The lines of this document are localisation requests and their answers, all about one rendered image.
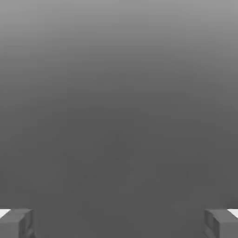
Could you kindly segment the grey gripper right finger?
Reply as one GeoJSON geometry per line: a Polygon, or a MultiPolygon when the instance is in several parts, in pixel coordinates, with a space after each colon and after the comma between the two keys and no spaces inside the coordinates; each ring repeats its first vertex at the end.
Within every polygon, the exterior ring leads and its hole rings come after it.
{"type": "Polygon", "coordinates": [[[238,209],[206,209],[204,222],[207,238],[238,238],[238,209]]]}

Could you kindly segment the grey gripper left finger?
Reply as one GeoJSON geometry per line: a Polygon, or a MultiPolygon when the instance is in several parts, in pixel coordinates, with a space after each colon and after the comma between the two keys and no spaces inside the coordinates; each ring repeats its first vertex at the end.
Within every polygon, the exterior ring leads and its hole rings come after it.
{"type": "Polygon", "coordinates": [[[34,211],[0,209],[0,238],[35,238],[34,211]]]}

